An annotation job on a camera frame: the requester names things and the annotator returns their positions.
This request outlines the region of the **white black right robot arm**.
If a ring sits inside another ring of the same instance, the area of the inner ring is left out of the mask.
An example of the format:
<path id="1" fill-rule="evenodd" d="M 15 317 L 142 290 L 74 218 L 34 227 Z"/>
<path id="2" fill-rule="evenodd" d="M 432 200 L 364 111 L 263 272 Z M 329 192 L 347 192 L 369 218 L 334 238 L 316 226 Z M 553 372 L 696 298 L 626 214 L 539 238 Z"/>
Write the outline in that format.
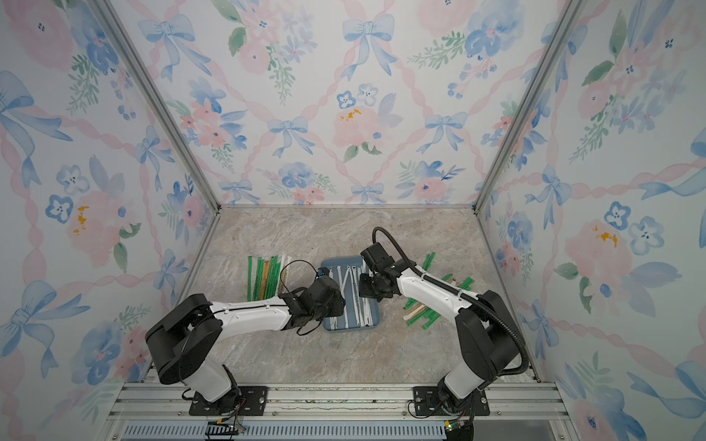
<path id="1" fill-rule="evenodd" d="M 530 367 L 524 338 L 505 301 L 491 290 L 462 290 L 404 260 L 363 257 L 360 294 L 381 301 L 395 295 L 418 301 L 455 326 L 461 362 L 439 382 L 441 402 L 460 404 L 495 380 Z"/>

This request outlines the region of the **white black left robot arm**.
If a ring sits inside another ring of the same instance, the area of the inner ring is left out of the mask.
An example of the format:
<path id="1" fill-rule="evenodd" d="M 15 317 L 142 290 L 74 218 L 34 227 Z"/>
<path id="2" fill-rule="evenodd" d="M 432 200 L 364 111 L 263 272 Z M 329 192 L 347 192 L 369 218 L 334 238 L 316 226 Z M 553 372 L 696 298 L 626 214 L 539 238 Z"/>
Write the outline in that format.
<path id="1" fill-rule="evenodd" d="M 241 334 L 299 330 L 342 315 L 344 307 L 340 287 L 329 276 L 264 301 L 211 302 L 192 294 L 146 333 L 145 342 L 162 384 L 182 383 L 212 404 L 237 391 L 233 375 L 211 354 L 217 343 Z"/>

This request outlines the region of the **white printed straw pile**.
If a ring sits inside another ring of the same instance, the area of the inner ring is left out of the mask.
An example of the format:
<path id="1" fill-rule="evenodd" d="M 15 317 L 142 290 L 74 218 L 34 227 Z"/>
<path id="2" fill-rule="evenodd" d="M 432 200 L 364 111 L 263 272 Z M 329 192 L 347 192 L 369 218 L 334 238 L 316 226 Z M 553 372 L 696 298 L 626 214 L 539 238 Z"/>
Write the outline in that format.
<path id="1" fill-rule="evenodd" d="M 284 290 L 284 283 L 286 281 L 287 266 L 290 263 L 290 257 L 286 254 L 281 256 L 281 267 L 279 268 L 279 290 Z"/>

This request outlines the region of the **thick white straw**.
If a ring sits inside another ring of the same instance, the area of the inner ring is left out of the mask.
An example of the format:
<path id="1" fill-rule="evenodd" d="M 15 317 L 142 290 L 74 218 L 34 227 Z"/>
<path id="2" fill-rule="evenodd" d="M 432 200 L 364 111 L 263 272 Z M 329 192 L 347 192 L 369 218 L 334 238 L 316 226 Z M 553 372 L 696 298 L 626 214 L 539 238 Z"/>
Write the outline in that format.
<path id="1" fill-rule="evenodd" d="M 344 312 L 338 318 L 336 328 L 338 330 L 349 330 L 360 325 L 353 300 L 351 266 L 346 266 L 345 268 L 339 266 L 336 270 L 338 271 L 339 286 L 345 301 Z"/>

